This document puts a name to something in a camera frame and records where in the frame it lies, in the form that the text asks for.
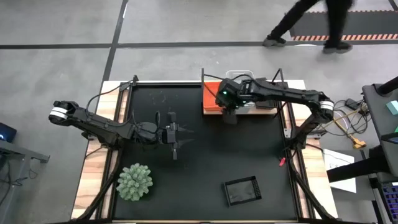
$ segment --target concrete floor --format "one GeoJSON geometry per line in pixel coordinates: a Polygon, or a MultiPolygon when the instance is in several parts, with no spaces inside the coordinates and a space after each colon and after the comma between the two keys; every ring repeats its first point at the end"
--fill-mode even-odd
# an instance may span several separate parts
{"type": "MultiPolygon", "coordinates": [[[[130,0],[119,43],[260,41],[294,0],[130,0]]],[[[312,11],[323,10],[323,3],[312,11]]],[[[121,0],[0,0],[1,44],[111,43],[121,0]]],[[[392,9],[388,0],[357,0],[355,10],[392,9]]],[[[322,55],[322,47],[215,47],[118,49],[110,80],[197,80],[200,68],[223,76],[252,70],[271,77],[282,67],[286,79],[305,80],[309,89],[333,100],[361,99],[361,87],[396,76],[398,45],[357,45],[349,54],[322,55]]],[[[54,100],[80,105],[99,92],[108,49],[0,50],[0,122],[18,129],[15,143],[51,155],[33,164],[14,223],[51,223],[70,218],[87,145],[75,128],[49,123],[54,100]]],[[[331,127],[330,131],[339,133],[331,127]]],[[[372,125],[358,135],[378,144],[372,125]]],[[[349,140],[325,135],[322,146],[351,149],[349,140]]],[[[335,198],[340,218],[375,222],[369,201],[335,198]]]]}

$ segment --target shoe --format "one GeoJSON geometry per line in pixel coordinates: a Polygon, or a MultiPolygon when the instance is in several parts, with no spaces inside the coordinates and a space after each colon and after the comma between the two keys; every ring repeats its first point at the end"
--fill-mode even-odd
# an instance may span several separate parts
{"type": "Polygon", "coordinates": [[[285,44],[285,39],[281,37],[273,38],[271,35],[268,35],[267,38],[262,42],[262,45],[265,47],[284,47],[285,44]]]}
{"type": "Polygon", "coordinates": [[[332,54],[332,53],[344,54],[344,53],[349,52],[352,49],[353,49],[353,46],[351,44],[346,43],[346,42],[340,42],[337,45],[337,47],[325,45],[323,48],[323,53],[324,54],[332,54]]]}

